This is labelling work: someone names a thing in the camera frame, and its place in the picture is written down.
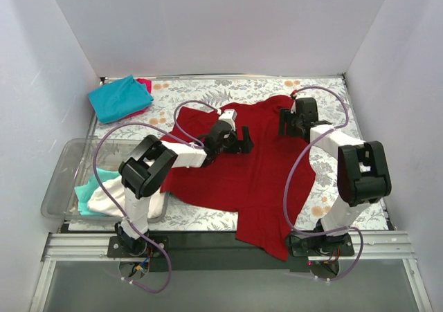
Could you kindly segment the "dark red t shirt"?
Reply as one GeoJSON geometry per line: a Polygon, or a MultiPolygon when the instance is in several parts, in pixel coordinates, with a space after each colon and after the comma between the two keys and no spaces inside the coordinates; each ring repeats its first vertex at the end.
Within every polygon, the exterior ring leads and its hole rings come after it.
{"type": "Polygon", "coordinates": [[[249,128],[251,153],[223,153],[207,167],[172,169],[161,187],[184,203],[237,212],[236,238],[282,261],[288,258],[284,241],[291,231],[284,215],[297,219],[316,178],[305,156],[293,175],[287,208],[282,207],[288,174],[306,146],[301,138],[278,133],[280,109],[292,103],[287,95],[275,95],[255,104],[226,104],[224,109],[237,112],[236,125],[249,128]]]}

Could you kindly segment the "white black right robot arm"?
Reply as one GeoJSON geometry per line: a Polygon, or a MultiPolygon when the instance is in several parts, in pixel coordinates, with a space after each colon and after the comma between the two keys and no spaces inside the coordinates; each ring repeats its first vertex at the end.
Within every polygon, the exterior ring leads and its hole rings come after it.
{"type": "Polygon", "coordinates": [[[383,145],[351,137],[326,120],[319,120],[313,98],[294,100],[280,110],[279,134],[298,137],[308,147],[318,147],[337,161],[338,196],[328,213],[311,231],[292,230],[286,238],[294,257],[352,256],[350,227],[372,204],[392,190],[383,145]]]}

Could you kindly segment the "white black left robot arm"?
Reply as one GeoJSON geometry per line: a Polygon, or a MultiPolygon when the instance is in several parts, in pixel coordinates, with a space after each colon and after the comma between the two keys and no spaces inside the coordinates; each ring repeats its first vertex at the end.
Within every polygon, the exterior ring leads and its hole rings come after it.
{"type": "Polygon", "coordinates": [[[163,201],[160,190],[171,169],[200,168],[211,165],[218,155],[249,154],[254,147],[247,126],[238,137],[231,119],[218,120],[204,136],[203,147],[169,143],[148,135],[118,169],[123,184],[123,220],[116,227],[120,246],[131,256],[142,255],[148,243],[142,238],[148,230],[150,204],[163,201]]]}

